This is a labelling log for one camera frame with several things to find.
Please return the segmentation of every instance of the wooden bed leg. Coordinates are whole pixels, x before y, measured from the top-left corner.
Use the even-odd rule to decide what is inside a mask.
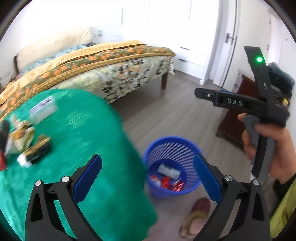
[[[166,88],[166,82],[167,82],[167,80],[168,80],[168,72],[166,72],[166,73],[163,75],[162,79],[161,79],[161,88],[162,88],[163,90],[165,90],[165,88]]]

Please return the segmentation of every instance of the gray handle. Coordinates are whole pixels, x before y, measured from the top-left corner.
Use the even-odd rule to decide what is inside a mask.
[[[253,165],[252,174],[263,184],[268,178],[272,157],[276,148],[276,141],[270,137],[260,137],[262,143],[259,145],[261,149],[258,150],[259,133],[255,130],[255,124],[259,123],[260,119],[257,116],[246,115],[243,117],[243,122],[247,132],[251,136],[251,143],[257,150],[256,156],[251,160],[251,165]]]

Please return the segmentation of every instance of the blue gripper pad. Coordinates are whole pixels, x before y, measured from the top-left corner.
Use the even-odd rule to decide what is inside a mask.
[[[199,154],[193,158],[193,166],[210,199],[219,205],[222,201],[221,185]]]
[[[219,92],[234,93],[234,92],[227,91],[227,90],[219,90]]]
[[[102,159],[96,155],[73,186],[72,200],[74,203],[84,201],[101,169]]]

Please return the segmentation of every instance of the sleeve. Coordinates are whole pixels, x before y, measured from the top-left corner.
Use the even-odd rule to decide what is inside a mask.
[[[296,174],[282,185],[276,181],[274,190],[281,202],[270,219],[271,238],[286,241],[290,240],[287,237],[293,237],[294,240],[296,229],[292,227],[296,224]]]

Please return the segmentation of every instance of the white wardrobe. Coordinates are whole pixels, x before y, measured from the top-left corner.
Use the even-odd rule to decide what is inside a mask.
[[[219,0],[126,0],[123,39],[169,47],[175,69],[205,78],[213,48]]]

